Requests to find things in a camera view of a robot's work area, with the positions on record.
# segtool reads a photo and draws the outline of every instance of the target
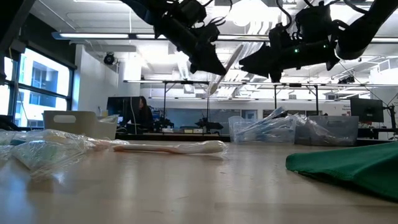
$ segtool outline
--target green cloth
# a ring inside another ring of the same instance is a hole
[[[286,168],[398,201],[398,142],[292,154],[286,158]]]

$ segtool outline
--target security camera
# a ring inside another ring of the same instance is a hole
[[[116,64],[116,62],[118,62],[118,60],[114,56],[114,52],[106,53],[106,56],[104,58],[105,65],[114,65],[114,64]]]

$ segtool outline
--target monitor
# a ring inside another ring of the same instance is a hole
[[[109,115],[119,115],[118,123],[121,126],[125,126],[129,121],[132,124],[138,123],[139,100],[139,97],[109,97],[106,109]]]
[[[359,121],[384,122],[384,108],[381,100],[350,98],[351,116]]]

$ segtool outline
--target person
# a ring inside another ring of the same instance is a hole
[[[145,97],[140,96],[139,98],[139,118],[137,123],[139,123],[144,129],[151,129],[154,121],[152,111],[150,110]]]

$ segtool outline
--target desk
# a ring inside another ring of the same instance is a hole
[[[289,154],[319,150],[331,148],[231,145],[224,158],[96,152],[39,183],[9,161],[1,223],[396,223],[398,204],[285,169]]]
[[[379,133],[393,133],[392,128],[358,128],[359,138],[379,139]]]

